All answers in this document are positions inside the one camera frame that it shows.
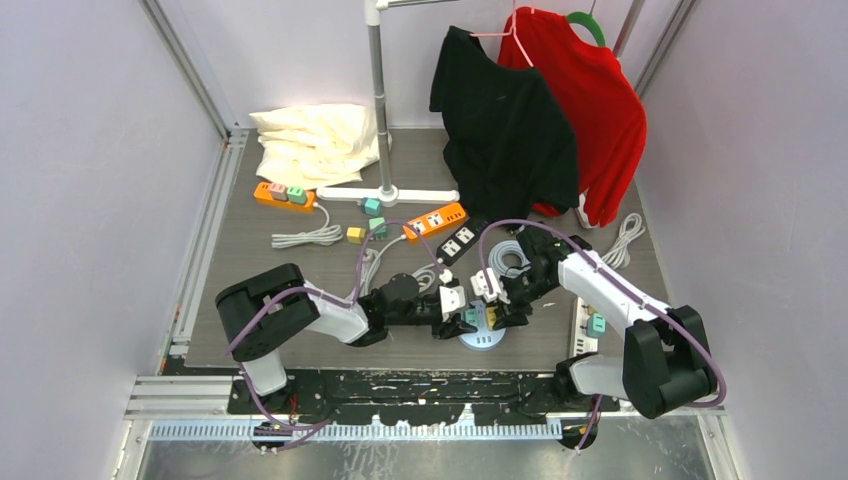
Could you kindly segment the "round blue power strip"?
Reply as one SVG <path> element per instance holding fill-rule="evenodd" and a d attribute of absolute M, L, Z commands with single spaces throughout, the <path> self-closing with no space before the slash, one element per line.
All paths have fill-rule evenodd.
<path fill-rule="evenodd" d="M 479 327 L 477 333 L 469 333 L 459 336 L 459 341 L 467 348 L 477 351 L 486 352 L 496 348 L 504 339 L 506 330 L 489 331 L 486 325 L 485 309 L 487 306 L 480 300 L 475 300 L 470 303 L 468 309 L 475 309 L 478 313 Z"/>

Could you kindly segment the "black power strip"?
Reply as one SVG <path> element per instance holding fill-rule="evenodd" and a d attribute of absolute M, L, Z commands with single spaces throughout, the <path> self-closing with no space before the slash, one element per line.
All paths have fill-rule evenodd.
<path fill-rule="evenodd" d="M 481 229 L 471 221 L 453 232 L 436 250 L 437 260 L 444 266 L 454 265 L 479 240 Z"/>

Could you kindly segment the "white usb power strip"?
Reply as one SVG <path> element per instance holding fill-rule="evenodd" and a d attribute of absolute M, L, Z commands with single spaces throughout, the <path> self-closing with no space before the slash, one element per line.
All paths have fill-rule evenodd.
<path fill-rule="evenodd" d="M 593 313 L 599 313 L 594 307 L 578 297 L 574 303 L 574 322 L 571 334 L 569 356 L 576 357 L 598 351 L 599 339 L 593 339 L 586 334 L 587 319 Z"/>

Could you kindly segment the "yellow usb charger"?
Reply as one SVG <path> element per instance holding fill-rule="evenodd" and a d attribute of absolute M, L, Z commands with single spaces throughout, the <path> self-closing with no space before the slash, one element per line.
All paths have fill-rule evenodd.
<path fill-rule="evenodd" d="M 362 227 L 348 227 L 346 229 L 346 240 L 352 244 L 362 244 L 366 234 L 367 230 Z"/>

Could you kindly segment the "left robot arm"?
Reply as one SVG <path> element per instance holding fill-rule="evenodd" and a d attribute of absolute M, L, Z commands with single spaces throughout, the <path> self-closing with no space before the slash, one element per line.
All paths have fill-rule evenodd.
<path fill-rule="evenodd" d="M 269 413 L 292 397 L 280 347 L 302 331 L 366 347 L 385 340 L 391 326 L 428 326 L 437 339 L 474 333 L 464 319 L 463 287 L 445 274 L 432 293 L 397 274 L 383 286 L 346 300 L 318 289 L 299 266 L 284 264 L 222 290 L 214 304 L 228 339 L 227 353 L 241 366 L 255 403 Z"/>

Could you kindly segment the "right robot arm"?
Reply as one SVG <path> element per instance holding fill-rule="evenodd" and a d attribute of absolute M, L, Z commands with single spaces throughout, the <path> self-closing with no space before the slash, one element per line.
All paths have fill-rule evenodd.
<path fill-rule="evenodd" d="M 642 292 L 577 235 L 530 221 L 523 226 L 530 269 L 503 278 L 483 261 L 480 296 L 518 306 L 562 288 L 586 301 L 624 341 L 616 356 L 587 353 L 557 364 L 553 385 L 562 407 L 577 411 L 593 396 L 606 396 L 626 400 L 654 419 L 679 407 L 708 408 L 724 400 L 726 381 L 696 310 Z"/>

